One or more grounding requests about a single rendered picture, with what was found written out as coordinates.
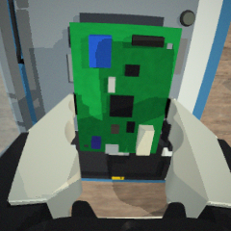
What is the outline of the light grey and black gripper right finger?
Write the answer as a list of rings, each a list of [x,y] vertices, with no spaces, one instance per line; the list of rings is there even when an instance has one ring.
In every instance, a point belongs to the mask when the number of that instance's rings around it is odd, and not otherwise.
[[[171,125],[168,140],[173,146],[167,203],[181,202],[187,218],[209,220],[231,230],[231,147],[172,97],[167,99],[165,118]]]

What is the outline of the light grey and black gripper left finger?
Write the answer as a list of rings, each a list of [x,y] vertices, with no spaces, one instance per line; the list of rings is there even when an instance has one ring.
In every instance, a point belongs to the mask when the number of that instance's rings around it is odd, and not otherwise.
[[[82,194],[75,138],[76,94],[70,93],[0,157],[0,231],[25,231],[70,217]]]

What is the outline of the green circuit board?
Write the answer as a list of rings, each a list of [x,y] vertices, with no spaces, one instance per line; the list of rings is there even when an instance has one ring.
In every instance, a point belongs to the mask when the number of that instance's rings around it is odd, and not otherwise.
[[[80,151],[156,153],[182,29],[88,22],[69,28]]]

